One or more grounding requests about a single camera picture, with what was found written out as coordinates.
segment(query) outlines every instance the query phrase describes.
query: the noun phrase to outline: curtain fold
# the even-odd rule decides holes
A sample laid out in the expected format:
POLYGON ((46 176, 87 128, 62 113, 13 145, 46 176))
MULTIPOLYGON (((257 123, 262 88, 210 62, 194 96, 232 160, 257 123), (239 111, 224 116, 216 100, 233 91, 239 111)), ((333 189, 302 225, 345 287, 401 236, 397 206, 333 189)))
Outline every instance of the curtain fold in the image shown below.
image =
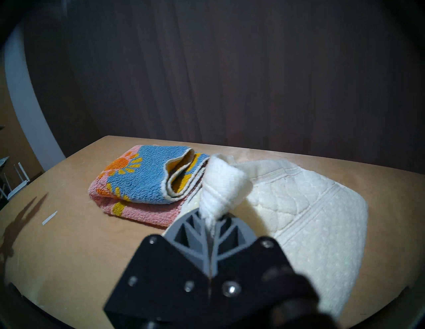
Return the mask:
MULTIPOLYGON (((26 29, 39 25, 32 18, 26 29)), ((380 3, 79 0, 60 30, 69 70, 55 74, 72 71, 100 136, 425 172, 422 54, 380 3)), ((41 103, 53 112, 48 97, 41 103)))

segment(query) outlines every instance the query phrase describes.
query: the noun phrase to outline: screw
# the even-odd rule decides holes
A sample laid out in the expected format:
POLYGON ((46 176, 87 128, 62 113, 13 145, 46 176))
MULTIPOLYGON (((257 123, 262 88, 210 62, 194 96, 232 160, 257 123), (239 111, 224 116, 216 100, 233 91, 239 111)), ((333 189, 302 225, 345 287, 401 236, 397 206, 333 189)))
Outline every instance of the screw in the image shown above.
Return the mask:
POLYGON ((261 241, 261 245, 264 247, 264 248, 267 248, 267 249, 270 249, 270 248, 273 248, 273 246, 275 245, 273 242, 271 242, 270 240, 263 240, 263 241, 261 241))
POLYGON ((186 281, 184 284, 185 292, 191 292, 195 288, 195 283, 193 281, 186 281))
POLYGON ((134 286, 134 285, 136 284, 136 282, 137 282, 137 278, 136 278, 135 276, 131 276, 131 277, 128 279, 128 285, 129 285, 130 287, 134 286))
POLYGON ((239 283, 235 281, 226 281, 221 288, 223 290, 223 295, 226 297, 236 297, 242 290, 239 283))

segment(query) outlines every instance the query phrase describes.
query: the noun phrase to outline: towel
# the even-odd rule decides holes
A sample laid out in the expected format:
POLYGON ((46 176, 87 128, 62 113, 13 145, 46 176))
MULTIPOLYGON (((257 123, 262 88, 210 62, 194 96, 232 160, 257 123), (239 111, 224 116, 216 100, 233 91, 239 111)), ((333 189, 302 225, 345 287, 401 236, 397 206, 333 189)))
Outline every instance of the towel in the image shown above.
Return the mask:
POLYGON ((199 189, 208 158, 187 146, 136 145, 99 174, 88 194, 105 213, 168 226, 199 189))
POLYGON ((346 186, 284 159, 235 163, 232 157, 213 155, 203 182, 208 182, 209 188, 202 187, 183 204, 181 215, 199 208, 205 219, 215 216, 209 219, 213 225, 231 211, 257 236, 273 237, 294 270, 311 280, 320 296, 320 310, 338 318, 363 257, 368 218, 365 200, 346 186), (241 172, 232 174, 235 169, 241 172), (233 184, 238 184, 239 190, 227 188, 221 178, 229 180, 228 175, 238 180, 233 184))

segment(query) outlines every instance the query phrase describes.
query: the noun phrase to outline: quilted pattern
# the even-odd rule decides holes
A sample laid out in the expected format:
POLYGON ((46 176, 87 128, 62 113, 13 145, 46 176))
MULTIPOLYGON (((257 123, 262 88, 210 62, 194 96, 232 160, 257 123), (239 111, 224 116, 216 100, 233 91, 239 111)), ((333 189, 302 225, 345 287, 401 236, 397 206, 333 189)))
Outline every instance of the quilted pattern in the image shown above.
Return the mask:
POLYGON ((319 308, 337 318, 363 257, 364 199, 316 172, 298 168, 257 182, 247 200, 295 271, 311 280, 321 298, 319 308))
POLYGON ((314 204, 335 182, 310 171, 297 171, 294 175, 269 183, 258 183, 247 200, 261 218, 270 235, 279 235, 296 217, 314 204))
POLYGON ((338 317, 359 273, 367 208, 356 192, 338 187, 332 200, 285 244, 294 269, 307 275, 320 295, 319 308, 338 317))

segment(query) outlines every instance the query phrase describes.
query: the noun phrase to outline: wooden table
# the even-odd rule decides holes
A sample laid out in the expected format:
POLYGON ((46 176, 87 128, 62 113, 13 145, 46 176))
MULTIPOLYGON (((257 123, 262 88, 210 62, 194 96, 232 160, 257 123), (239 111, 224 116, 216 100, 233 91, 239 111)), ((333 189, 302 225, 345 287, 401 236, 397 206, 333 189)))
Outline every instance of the wooden table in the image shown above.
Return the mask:
POLYGON ((162 232, 106 215, 87 195, 90 182, 137 144, 188 145, 236 161, 284 157, 361 194, 369 205, 368 232, 360 274, 340 318, 344 327, 384 307, 421 270, 424 175, 307 155, 107 136, 44 173, 0 212, 6 283, 74 328, 112 328, 104 303, 141 240, 162 232))

